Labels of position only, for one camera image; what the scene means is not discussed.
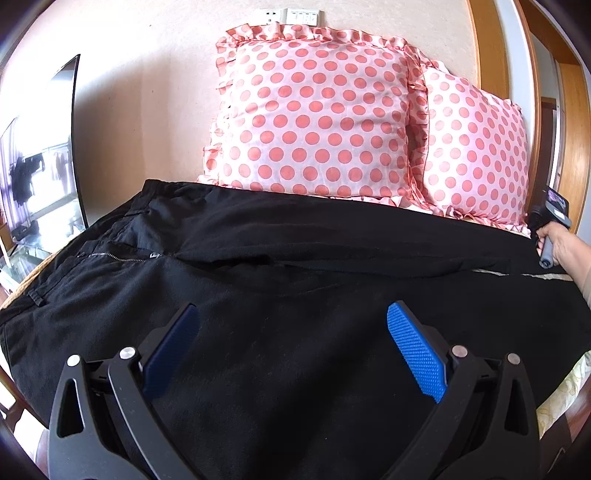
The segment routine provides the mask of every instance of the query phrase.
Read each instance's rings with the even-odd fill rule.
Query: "handheld device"
[[[550,222],[558,222],[566,228],[570,228],[572,225],[569,218],[569,201],[548,186],[543,190],[543,193],[543,204],[533,207],[528,216],[528,228],[531,230],[531,239],[534,241],[534,245],[537,245],[539,240],[536,231],[544,225]],[[540,255],[542,268],[551,268],[554,265],[553,249],[552,240],[546,237]]]

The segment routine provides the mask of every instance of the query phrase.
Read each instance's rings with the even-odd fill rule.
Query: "handle grip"
[[[544,239],[544,246],[542,247],[542,253],[540,255],[540,266],[542,268],[552,268],[554,266],[554,258],[552,256],[552,250],[554,245],[552,240],[547,236]]]

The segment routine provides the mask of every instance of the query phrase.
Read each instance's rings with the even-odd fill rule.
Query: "belt loop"
[[[45,305],[45,299],[41,297],[41,295],[39,295],[36,290],[31,290],[28,295],[38,307]]]

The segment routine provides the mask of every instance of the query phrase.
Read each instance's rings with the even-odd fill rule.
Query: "wall switch panel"
[[[317,27],[320,10],[314,8],[288,8],[286,23],[288,25],[309,25]]]

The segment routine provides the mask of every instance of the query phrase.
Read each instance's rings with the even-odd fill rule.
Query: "tv screen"
[[[11,236],[50,253],[87,227],[72,138],[79,58],[31,94],[0,138],[2,210]]]

